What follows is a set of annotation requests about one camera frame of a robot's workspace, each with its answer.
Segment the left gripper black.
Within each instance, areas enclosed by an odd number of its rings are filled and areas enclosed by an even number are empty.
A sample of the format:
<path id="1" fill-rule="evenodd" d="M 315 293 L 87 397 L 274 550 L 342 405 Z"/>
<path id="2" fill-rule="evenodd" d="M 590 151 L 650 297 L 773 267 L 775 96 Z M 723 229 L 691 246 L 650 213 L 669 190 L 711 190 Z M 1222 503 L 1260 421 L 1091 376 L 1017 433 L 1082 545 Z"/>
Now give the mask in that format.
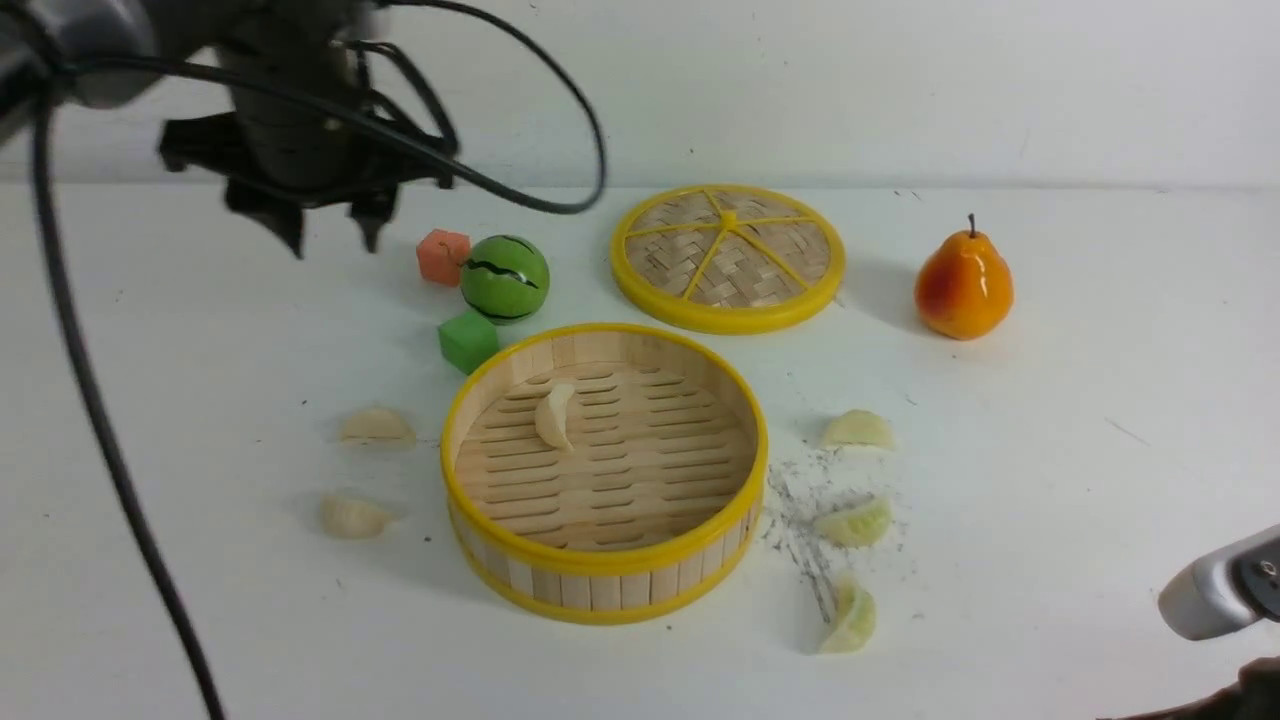
<path id="1" fill-rule="evenodd" d="M 372 54 L 402 70 L 410 64 L 402 51 L 379 42 L 227 40 L 215 47 L 223 70 L 311 94 L 370 118 L 383 111 L 384 126 L 419 135 L 430 149 L 456 158 L 457 133 L 433 88 L 424 101 L 439 135 L 419 128 L 374 88 Z M 232 111 L 168 120 L 159 156 L 169 172 L 197 167 L 228 178 L 227 209 L 269 231 L 300 260 L 305 213 L 297 202 L 312 208 L 349 202 L 348 218 L 365 250 L 376 254 L 383 229 L 396 217 L 399 184 L 430 179 L 443 190 L 454 187 L 454 173 L 439 163 L 408 158 L 334 117 L 243 88 L 233 88 L 230 99 Z"/>

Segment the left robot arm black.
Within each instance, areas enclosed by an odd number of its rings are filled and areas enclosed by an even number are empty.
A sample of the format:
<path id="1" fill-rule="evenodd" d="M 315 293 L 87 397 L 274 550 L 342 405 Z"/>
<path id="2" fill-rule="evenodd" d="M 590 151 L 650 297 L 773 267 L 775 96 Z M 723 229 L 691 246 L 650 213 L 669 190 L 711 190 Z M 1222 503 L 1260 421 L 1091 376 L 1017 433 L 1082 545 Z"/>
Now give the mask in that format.
<path id="1" fill-rule="evenodd" d="M 31 119 L 58 61 L 141 56 L 184 61 L 211 49 L 218 68 L 334 102 L 435 152 L 416 159 L 343 120 L 234 88 L 228 113 L 166 120 L 157 154 L 227 182 L 229 211 L 301 254 L 305 211 L 347 205 L 374 251 L 399 187 L 454 184 L 457 133 L 438 96 L 396 45 L 375 41 L 375 1 L 5 1 L 3 140 Z"/>

